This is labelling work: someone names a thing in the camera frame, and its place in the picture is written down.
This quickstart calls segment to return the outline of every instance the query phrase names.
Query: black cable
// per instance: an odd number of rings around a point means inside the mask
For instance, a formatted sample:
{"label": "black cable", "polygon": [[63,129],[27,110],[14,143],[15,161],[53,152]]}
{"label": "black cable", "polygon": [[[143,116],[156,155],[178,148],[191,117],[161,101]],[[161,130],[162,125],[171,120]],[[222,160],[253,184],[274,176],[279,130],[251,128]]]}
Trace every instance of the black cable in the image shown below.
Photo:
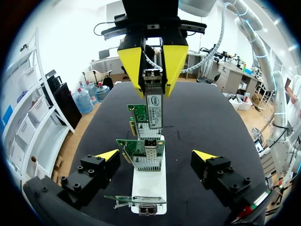
{"label": "black cable", "polygon": [[188,34],[187,36],[192,36],[192,35],[194,35],[196,32],[194,32],[194,33],[192,33],[192,34]]}
{"label": "black cable", "polygon": [[278,128],[282,128],[282,129],[288,129],[288,127],[282,127],[282,126],[278,126],[278,125],[276,125],[276,124],[275,124],[275,121],[273,121],[273,122],[272,122],[272,124],[273,124],[273,126],[276,126],[276,127],[278,127]]}
{"label": "black cable", "polygon": [[275,143],[278,142],[278,140],[280,140],[280,138],[284,135],[284,133],[286,132],[286,130],[287,130],[287,127],[285,128],[285,130],[283,131],[283,133],[281,134],[281,136],[278,137],[278,139],[269,148],[271,148]]}
{"label": "black cable", "polygon": [[99,24],[96,24],[94,29],[93,29],[93,32],[94,34],[96,34],[95,32],[95,28],[98,26],[98,25],[101,25],[101,24],[113,24],[114,22],[102,22],[102,23],[99,23]]}

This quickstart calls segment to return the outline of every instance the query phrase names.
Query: black table surface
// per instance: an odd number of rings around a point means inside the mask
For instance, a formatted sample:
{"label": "black table surface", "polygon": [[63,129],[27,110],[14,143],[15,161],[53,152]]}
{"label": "black table surface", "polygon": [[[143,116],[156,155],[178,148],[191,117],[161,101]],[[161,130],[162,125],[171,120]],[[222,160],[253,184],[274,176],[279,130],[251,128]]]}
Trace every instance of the black table surface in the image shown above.
{"label": "black table surface", "polygon": [[[133,137],[127,104],[144,104],[130,82],[118,84],[105,98],[85,131],[74,156],[71,172],[87,154],[120,149],[115,139]],[[220,90],[210,84],[177,82],[163,102],[166,140],[167,213],[140,217],[130,208],[113,209],[106,195],[132,193],[133,166],[120,155],[121,166],[106,190],[100,190],[82,212],[114,225],[223,225],[230,209],[211,190],[205,190],[190,166],[193,149],[224,155],[238,173],[256,186],[264,181],[263,169],[247,128]]]}

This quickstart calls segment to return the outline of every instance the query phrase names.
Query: blue water bottle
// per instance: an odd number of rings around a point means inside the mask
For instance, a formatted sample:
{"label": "blue water bottle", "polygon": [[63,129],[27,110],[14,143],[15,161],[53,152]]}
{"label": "blue water bottle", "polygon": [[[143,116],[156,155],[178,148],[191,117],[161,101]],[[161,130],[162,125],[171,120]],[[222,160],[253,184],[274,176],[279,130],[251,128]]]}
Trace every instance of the blue water bottle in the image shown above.
{"label": "blue water bottle", "polygon": [[88,90],[89,95],[91,97],[91,101],[95,105],[97,103],[97,100],[96,100],[96,97],[95,97],[96,86],[94,85],[94,83],[89,83],[89,81],[87,80],[85,89]]}
{"label": "blue water bottle", "polygon": [[76,95],[76,103],[78,105],[79,111],[83,114],[88,114],[94,108],[89,92],[85,89],[78,88],[78,94]]}
{"label": "blue water bottle", "polygon": [[99,103],[101,103],[104,98],[108,95],[110,88],[108,86],[103,86],[103,83],[100,81],[98,83],[98,88],[96,89],[95,96]]}

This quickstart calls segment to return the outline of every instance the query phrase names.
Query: cable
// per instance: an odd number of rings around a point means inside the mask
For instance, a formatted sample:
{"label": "cable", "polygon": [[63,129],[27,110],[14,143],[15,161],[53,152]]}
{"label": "cable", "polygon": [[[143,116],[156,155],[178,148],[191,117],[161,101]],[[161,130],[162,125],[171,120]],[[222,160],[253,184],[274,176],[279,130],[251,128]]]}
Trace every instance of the cable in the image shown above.
{"label": "cable", "polygon": [[192,33],[192,34],[188,34],[187,36],[192,36],[192,35],[194,35],[196,32],[194,32],[194,33]]}
{"label": "cable", "polygon": [[94,29],[93,29],[93,32],[94,34],[96,34],[95,32],[95,28],[98,26],[98,25],[101,25],[101,24],[113,24],[114,22],[102,22],[102,23],[99,23],[99,24],[96,24]]}
{"label": "cable", "polygon": [[285,130],[283,131],[283,133],[281,134],[281,136],[278,137],[278,139],[269,148],[271,148],[275,143],[278,142],[278,140],[280,140],[280,138],[284,135],[284,133],[286,132],[286,130],[287,130],[287,127],[285,128]]}
{"label": "cable", "polygon": [[275,126],[275,127],[282,128],[282,129],[288,129],[288,127],[278,126],[278,125],[276,125],[276,124],[274,124],[274,123],[275,123],[275,121],[272,122],[273,126]]}
{"label": "cable", "polygon": [[[193,70],[199,68],[201,65],[203,65],[205,62],[207,62],[208,60],[210,60],[212,58],[212,56],[217,52],[217,49],[219,48],[221,42],[222,42],[222,38],[223,38],[223,35],[224,35],[224,28],[225,28],[225,17],[226,17],[226,9],[228,6],[232,6],[233,9],[236,11],[237,15],[238,15],[238,18],[244,28],[244,30],[246,31],[247,35],[248,35],[248,38],[249,40],[251,40],[251,37],[249,35],[249,33],[247,32],[247,29],[242,21],[242,18],[240,17],[240,14],[238,12],[238,10],[234,7],[233,4],[229,3],[229,2],[225,2],[223,4],[223,7],[222,7],[222,27],[221,27],[221,33],[220,33],[220,37],[219,37],[219,40],[217,41],[217,44],[215,45],[215,47],[213,48],[213,50],[211,51],[211,53],[209,53],[202,61],[200,61],[199,63],[197,63],[196,65],[190,67],[190,68],[187,68],[187,69],[184,69],[184,70],[181,70],[181,73],[188,73],[188,72],[192,72]],[[154,68],[157,68],[157,69],[162,69],[159,65],[155,64],[154,62],[152,62],[146,55],[146,61],[152,65]]]}

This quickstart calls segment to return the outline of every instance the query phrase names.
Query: person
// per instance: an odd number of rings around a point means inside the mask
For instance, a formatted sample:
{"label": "person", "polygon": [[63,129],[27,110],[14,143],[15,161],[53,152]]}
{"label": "person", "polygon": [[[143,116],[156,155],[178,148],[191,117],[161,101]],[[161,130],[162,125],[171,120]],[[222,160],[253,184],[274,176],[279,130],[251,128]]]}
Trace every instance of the person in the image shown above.
{"label": "person", "polygon": [[296,127],[301,118],[301,76],[295,75],[286,91],[290,97],[287,104],[287,119],[292,128]]}

